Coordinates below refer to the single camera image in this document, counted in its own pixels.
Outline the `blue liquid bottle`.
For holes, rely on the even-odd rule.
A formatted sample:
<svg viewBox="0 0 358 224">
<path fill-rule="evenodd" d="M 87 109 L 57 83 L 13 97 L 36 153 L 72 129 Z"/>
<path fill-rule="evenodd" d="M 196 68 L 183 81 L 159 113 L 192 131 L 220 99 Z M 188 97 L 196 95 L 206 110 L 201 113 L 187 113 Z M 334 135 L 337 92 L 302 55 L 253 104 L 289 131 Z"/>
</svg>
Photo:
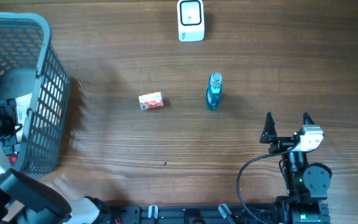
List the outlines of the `blue liquid bottle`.
<svg viewBox="0 0 358 224">
<path fill-rule="evenodd" d="M 208 80 L 208 88 L 206 90 L 206 103 L 210 110 L 218 107 L 223 88 L 223 76 L 221 73 L 213 73 Z"/>
</svg>

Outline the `red Kleenex tissue pack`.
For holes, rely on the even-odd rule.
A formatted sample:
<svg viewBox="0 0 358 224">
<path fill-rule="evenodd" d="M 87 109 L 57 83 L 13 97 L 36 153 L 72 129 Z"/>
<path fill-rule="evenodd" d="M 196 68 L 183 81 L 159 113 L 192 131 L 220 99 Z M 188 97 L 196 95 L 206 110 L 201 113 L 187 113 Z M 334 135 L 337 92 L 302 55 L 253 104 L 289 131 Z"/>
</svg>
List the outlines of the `red Kleenex tissue pack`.
<svg viewBox="0 0 358 224">
<path fill-rule="evenodd" d="M 139 96 L 141 110 L 149 110 L 163 106 L 163 98 L 161 92 L 149 93 Z"/>
</svg>

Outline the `clear plastic bag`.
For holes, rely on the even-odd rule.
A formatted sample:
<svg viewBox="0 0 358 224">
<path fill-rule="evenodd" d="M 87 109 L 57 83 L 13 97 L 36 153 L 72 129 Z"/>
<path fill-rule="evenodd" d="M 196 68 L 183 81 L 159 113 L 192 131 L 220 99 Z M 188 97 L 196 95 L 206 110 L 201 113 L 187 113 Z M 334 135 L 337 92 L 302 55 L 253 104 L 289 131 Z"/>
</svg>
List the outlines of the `clear plastic bag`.
<svg viewBox="0 0 358 224">
<path fill-rule="evenodd" d="M 22 135 L 23 135 L 23 131 L 24 131 L 24 123 L 28 117 L 27 109 L 30 106 L 31 99 L 32 99 L 31 93 L 16 98 L 17 122 L 19 124 L 18 126 L 16 126 L 16 128 L 21 128 L 16 133 L 16 138 L 17 138 L 18 143 L 20 143 L 22 140 Z"/>
</svg>

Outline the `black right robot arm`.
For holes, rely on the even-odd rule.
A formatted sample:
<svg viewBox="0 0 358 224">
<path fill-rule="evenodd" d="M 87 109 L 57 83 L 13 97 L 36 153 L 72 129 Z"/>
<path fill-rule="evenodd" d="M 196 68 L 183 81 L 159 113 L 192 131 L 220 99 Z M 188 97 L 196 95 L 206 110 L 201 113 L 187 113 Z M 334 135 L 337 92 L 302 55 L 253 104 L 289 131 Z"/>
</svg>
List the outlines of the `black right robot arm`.
<svg viewBox="0 0 358 224">
<path fill-rule="evenodd" d="M 319 162 L 310 163 L 307 154 L 319 148 L 324 139 L 323 129 L 308 113 L 303 125 L 292 137 L 280 137 L 272 114 L 267 113 L 260 142 L 270 144 L 268 154 L 281 156 L 280 172 L 287 188 L 286 196 L 278 196 L 272 212 L 272 223 L 330 223 L 328 197 L 332 170 Z"/>
</svg>

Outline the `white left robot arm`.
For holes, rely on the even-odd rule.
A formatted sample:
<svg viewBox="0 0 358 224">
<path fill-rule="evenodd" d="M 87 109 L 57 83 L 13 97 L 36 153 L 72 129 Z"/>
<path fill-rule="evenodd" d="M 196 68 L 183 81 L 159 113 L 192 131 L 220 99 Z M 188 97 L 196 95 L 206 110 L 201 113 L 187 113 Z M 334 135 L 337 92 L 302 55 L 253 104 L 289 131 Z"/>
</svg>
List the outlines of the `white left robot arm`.
<svg viewBox="0 0 358 224">
<path fill-rule="evenodd" d="M 0 141 L 15 134 L 15 123 L 0 116 Z M 22 208 L 10 223 L 111 223 L 111 212 L 98 198 L 84 197 L 68 202 L 50 187 L 12 168 L 0 144 L 0 223 L 9 213 L 9 204 L 20 202 Z"/>
</svg>

